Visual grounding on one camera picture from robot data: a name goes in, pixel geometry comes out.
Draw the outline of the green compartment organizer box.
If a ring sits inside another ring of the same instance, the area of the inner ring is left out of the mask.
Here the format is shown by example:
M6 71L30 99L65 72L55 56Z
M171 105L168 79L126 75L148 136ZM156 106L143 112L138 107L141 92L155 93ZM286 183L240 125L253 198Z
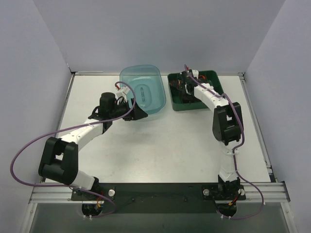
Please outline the green compartment organizer box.
M215 92L218 94L222 94L224 92L218 74L214 70L199 71L199 76L200 75L206 77L207 82L213 86ZM201 101L188 95L185 91L183 92L183 90L180 89L180 73L171 73L167 76L167 79L169 83L172 108L174 111L207 109L207 106Z

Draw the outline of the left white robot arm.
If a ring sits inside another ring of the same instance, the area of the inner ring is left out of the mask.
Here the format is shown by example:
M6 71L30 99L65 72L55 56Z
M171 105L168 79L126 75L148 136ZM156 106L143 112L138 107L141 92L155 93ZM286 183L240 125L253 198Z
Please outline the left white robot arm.
M117 103L115 94L102 93L99 106L85 121L85 126L75 129L60 138L50 137L45 143L38 174L64 185L95 191L99 180L78 169L79 150L94 138L104 134L115 118L125 121L140 120L148 114L134 99Z

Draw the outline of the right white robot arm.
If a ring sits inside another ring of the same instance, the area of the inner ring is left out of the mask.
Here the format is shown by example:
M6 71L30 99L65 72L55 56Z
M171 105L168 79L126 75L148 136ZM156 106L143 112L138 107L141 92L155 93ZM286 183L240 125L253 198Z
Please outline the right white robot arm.
M222 148L219 179L223 183L240 181L236 162L237 148L245 142L242 108L238 102L232 102L225 93L219 93L214 86L199 75L198 70L188 69L180 73L178 88L187 97L198 99L213 112L212 133Z

